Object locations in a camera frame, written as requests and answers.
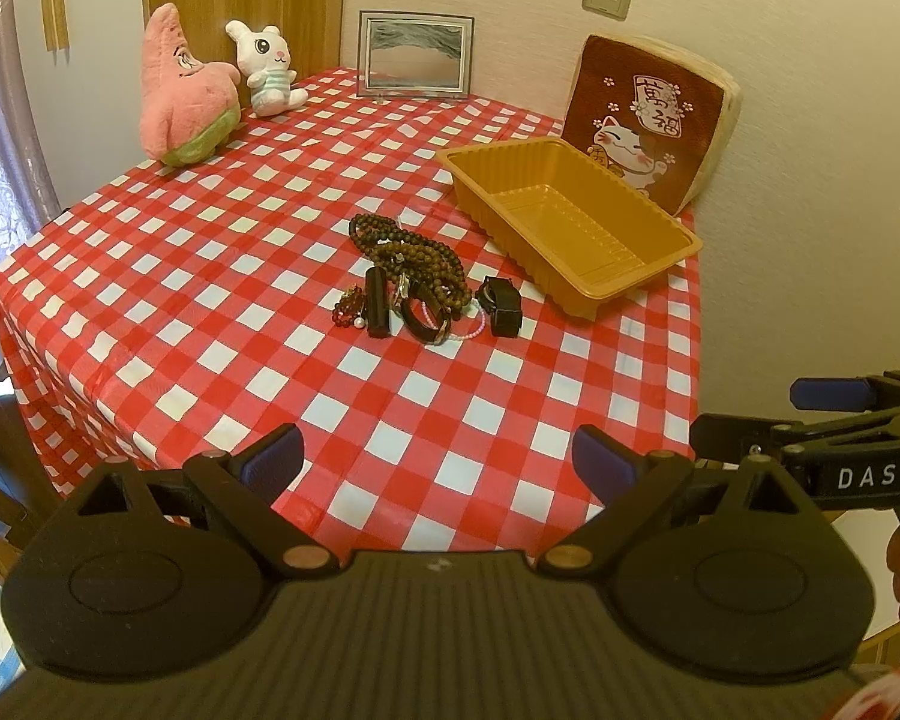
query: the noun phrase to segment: wooden handle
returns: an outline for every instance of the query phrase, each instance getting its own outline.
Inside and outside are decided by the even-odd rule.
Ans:
[[[53,31],[56,33],[56,47],[69,49],[70,32],[67,29],[67,6],[63,0],[53,0]]]
[[[47,43],[48,52],[56,51],[56,31],[53,28],[53,1],[40,0],[43,13],[43,39]]]

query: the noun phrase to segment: white bunny plush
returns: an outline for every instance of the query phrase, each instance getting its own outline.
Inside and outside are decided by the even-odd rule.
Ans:
[[[307,90],[293,89],[296,71],[290,70],[290,49],[278,28],[265,26],[263,32],[253,32],[233,20],[226,25],[226,33],[237,44],[237,67],[247,78],[257,116],[276,116],[306,103]]]

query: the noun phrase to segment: plastic container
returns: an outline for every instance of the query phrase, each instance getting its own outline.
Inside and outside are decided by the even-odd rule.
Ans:
[[[647,196],[560,138],[437,153],[457,204],[567,314],[597,309],[700,251]]]

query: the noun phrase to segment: red and white tablecloth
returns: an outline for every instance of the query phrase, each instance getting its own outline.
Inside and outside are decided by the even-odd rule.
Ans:
[[[307,88],[302,111],[245,114],[237,140],[189,170],[130,170],[0,264],[2,349],[59,490],[106,456],[180,466],[296,422],[307,463],[275,507],[342,556],[535,555],[597,511],[569,459],[578,425],[686,450],[696,261],[596,323],[569,319],[457,211],[434,159],[558,122],[480,98],[360,100],[348,70]],[[446,242],[474,288],[514,279],[520,337],[422,346],[404,328],[375,341],[334,327],[370,264],[347,237],[362,212]]]

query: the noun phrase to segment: picture frame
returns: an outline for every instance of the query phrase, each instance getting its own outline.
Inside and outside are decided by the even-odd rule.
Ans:
[[[468,97],[473,28],[472,16],[362,10],[357,96]]]

